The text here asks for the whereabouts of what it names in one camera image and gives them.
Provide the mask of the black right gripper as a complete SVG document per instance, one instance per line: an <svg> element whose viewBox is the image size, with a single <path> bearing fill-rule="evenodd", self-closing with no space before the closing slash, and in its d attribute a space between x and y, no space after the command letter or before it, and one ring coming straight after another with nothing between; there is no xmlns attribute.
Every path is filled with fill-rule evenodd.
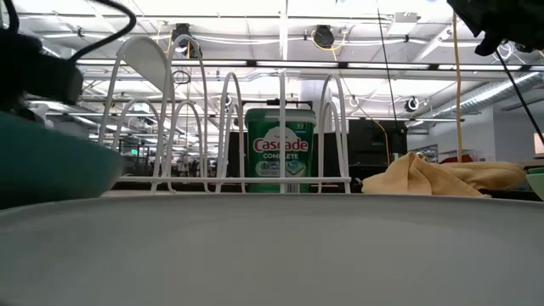
<svg viewBox="0 0 544 306"><path fill-rule="evenodd" d="M477 37L474 52L493 54L505 40L522 45L523 52L543 50L543 0L447 0L456 15Z"/></svg>

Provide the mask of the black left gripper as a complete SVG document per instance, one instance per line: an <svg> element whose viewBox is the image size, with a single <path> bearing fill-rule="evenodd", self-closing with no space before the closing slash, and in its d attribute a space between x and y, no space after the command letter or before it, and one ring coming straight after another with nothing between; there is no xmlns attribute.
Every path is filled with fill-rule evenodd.
<svg viewBox="0 0 544 306"><path fill-rule="evenodd" d="M1 109L20 105L25 94L74 105L82 91L82 73L71 59L43 52L35 37L1 34Z"/></svg>

